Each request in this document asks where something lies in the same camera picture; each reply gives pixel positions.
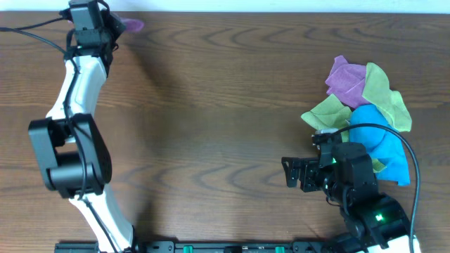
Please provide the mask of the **light purple cloth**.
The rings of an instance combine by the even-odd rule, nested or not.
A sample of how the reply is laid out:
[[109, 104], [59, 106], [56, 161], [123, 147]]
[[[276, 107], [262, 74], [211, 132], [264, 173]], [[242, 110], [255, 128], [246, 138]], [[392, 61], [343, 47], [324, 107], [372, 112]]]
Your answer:
[[143, 21], [137, 19], [122, 18], [121, 21], [126, 26], [126, 32], [137, 33], [140, 32], [145, 26]]

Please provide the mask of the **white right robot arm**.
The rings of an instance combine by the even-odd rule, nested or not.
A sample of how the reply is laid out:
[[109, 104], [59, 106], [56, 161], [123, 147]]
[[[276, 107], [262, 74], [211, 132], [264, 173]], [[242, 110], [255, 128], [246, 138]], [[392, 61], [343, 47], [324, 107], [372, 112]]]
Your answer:
[[372, 159], [360, 143], [324, 143], [317, 158], [282, 157], [286, 184], [322, 191], [338, 206], [347, 232], [322, 252], [415, 252], [412, 223], [393, 197], [380, 192]]

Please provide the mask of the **blue cloth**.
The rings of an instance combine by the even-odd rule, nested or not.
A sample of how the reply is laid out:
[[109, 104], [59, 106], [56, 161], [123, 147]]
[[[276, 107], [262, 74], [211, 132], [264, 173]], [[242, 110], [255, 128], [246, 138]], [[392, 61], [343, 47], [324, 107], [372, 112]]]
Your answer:
[[[390, 127], [375, 105], [361, 105], [349, 120], [351, 125], [371, 123]], [[361, 143], [373, 160], [385, 168], [376, 171], [378, 180], [394, 181], [399, 186], [410, 184], [409, 166], [402, 142], [390, 132], [375, 127], [359, 127], [349, 131], [349, 141]]]

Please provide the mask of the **dark purple cloth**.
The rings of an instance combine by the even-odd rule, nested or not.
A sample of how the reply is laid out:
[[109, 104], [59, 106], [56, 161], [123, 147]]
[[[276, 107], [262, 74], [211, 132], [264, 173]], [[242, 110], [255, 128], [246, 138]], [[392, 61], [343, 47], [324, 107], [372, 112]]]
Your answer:
[[353, 109], [370, 103], [362, 96], [366, 85], [365, 65], [348, 63], [344, 56], [337, 56], [325, 83], [328, 95], [335, 95]]

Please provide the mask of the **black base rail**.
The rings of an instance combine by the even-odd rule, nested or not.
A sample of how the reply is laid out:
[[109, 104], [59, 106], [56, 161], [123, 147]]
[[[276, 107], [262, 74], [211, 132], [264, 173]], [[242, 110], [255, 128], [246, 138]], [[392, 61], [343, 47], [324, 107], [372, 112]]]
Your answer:
[[155, 241], [133, 246], [124, 252], [135, 253], [331, 253], [343, 252], [322, 242], [172, 242]]

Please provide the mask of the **green cloth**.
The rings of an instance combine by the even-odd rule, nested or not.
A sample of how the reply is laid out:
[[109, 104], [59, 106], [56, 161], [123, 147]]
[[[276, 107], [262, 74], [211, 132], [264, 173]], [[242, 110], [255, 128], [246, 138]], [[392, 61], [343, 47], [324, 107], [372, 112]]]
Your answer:
[[[390, 128], [398, 132], [410, 131], [412, 119], [399, 91], [390, 88], [390, 82], [385, 72], [375, 63], [366, 64], [366, 85], [362, 96], [369, 101], [367, 105], [375, 105], [385, 117]], [[331, 94], [316, 107], [301, 115], [301, 118], [316, 130], [341, 129], [351, 124], [349, 120], [353, 109]], [[343, 141], [349, 141], [349, 131], [342, 134]], [[373, 170], [385, 168], [378, 160], [373, 160]]]

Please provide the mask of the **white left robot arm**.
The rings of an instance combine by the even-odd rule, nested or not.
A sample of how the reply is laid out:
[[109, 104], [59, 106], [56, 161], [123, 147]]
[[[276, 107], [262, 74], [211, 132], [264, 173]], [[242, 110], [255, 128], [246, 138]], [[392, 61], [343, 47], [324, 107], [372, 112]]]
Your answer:
[[97, 241], [93, 252], [137, 252], [134, 227], [109, 186], [110, 153], [94, 121], [117, 39], [126, 26], [104, 1], [70, 1], [74, 27], [66, 36], [65, 79], [45, 118], [28, 134], [44, 185], [82, 213]]

